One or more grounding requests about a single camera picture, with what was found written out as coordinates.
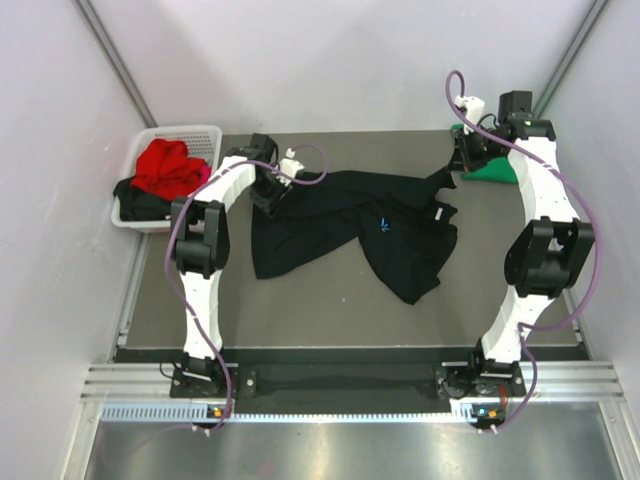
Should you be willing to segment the black t shirt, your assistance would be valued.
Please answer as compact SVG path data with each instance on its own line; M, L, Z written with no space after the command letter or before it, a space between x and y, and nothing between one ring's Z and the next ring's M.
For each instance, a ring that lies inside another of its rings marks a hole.
M419 178L345 170L287 193L274 215L253 210L251 251L260 280L285 275L358 240L377 278L413 305L440 284L458 229L454 206L438 200L455 189L444 168Z

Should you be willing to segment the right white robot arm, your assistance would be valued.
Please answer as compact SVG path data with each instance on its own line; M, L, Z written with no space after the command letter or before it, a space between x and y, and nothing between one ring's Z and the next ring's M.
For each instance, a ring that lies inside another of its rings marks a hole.
M472 173L506 159L516 175L525 225L505 256L508 287L492 326L467 365L443 368L437 385L456 400L497 396L510 388L523 394L519 361L527 337L544 311L576 283L595 232L569 200L558 173L554 127L531 113L531 92L501 95L497 125L489 129L480 125L483 100L460 94L447 101L463 123L454 133L449 169Z

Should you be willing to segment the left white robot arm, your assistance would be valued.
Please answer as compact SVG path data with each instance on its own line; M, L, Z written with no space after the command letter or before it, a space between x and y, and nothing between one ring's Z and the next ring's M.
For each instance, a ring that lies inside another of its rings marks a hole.
M187 334L171 397L226 394L228 369L219 358L224 346L219 285L231 249L227 214L246 190L259 208L274 213L303 170L294 149L282 153L271 137L254 134L249 145L229 150L201 190L173 201L171 258L165 266L179 273Z

